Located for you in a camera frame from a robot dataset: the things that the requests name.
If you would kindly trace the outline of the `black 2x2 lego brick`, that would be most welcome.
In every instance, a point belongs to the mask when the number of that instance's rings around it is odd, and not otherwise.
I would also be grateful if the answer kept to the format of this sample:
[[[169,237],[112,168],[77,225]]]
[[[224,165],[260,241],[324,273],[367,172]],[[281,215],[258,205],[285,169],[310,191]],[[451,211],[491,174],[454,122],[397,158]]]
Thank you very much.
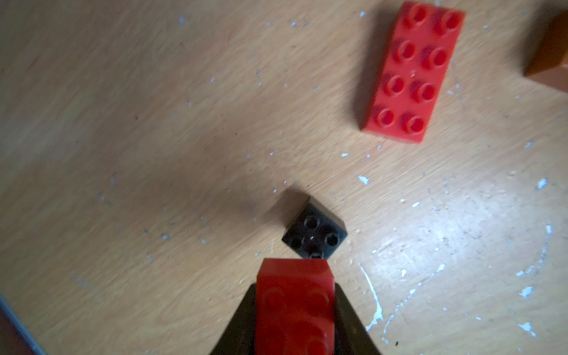
[[[343,220],[313,196],[308,196],[282,242],[303,259],[328,260],[347,237]]]

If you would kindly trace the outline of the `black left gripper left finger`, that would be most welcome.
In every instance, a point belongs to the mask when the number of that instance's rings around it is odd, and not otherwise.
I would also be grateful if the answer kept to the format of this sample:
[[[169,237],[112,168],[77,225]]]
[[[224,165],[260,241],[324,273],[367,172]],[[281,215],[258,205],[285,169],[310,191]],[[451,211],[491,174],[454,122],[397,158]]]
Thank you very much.
[[[211,355],[253,355],[256,326],[256,283],[245,293]]]

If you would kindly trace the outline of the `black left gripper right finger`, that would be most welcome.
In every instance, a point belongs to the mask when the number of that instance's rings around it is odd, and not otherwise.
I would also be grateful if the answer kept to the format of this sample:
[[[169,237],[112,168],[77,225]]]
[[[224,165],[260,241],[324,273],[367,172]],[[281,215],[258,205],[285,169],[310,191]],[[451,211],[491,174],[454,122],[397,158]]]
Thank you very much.
[[[381,355],[338,283],[334,299],[334,354]]]

